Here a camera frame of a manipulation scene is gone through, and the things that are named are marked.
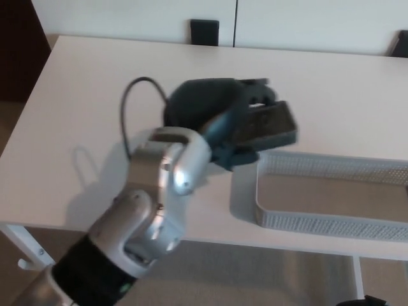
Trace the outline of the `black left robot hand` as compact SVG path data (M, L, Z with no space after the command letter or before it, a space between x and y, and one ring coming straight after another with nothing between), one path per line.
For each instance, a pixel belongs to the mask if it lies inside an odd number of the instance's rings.
M253 147L233 142L250 106L258 103L276 104L276 93L265 78L187 80L166 99L163 125L196 131L210 146L210 161L231 171L259 159Z

